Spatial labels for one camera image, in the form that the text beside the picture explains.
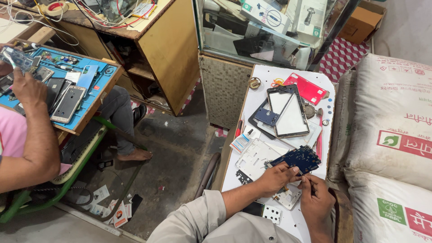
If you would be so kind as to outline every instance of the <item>wall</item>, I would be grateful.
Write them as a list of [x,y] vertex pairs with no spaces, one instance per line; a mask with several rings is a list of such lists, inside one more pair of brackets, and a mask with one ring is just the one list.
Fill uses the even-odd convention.
[[56,207],[18,215],[0,224],[2,243],[136,243],[117,237]]
[[431,0],[372,1],[387,8],[374,35],[375,54],[432,66]]

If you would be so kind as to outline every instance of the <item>masking tape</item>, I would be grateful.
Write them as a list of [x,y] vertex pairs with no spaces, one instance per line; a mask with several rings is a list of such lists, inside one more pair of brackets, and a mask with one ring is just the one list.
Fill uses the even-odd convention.
[[59,1],[55,3],[51,3],[47,6],[45,9],[45,13],[49,16],[58,16],[61,15],[61,13],[66,12],[69,9],[69,6],[64,1]]

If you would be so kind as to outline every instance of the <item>bare foot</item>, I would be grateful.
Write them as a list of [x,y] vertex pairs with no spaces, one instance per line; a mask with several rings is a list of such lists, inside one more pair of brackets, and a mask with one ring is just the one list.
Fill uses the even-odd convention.
[[140,148],[135,148],[132,153],[129,155],[117,155],[117,159],[120,161],[129,161],[129,160],[149,160],[153,156],[152,152],[142,150]]

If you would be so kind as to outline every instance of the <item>sleeve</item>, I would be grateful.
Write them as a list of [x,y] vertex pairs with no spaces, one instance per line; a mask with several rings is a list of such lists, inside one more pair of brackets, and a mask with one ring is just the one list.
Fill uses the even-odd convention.
[[226,209],[219,191],[204,190],[203,196],[170,214],[153,231],[147,243],[196,243],[225,222]]

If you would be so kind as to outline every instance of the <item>glue tube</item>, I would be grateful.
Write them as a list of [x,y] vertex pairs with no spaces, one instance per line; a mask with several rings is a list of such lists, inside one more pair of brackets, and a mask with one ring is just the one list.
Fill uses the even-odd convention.
[[234,141],[229,145],[233,150],[241,153],[241,151],[246,147],[246,145],[251,140],[249,136],[251,135],[253,129],[251,129],[248,133],[243,133],[240,136],[236,137]]

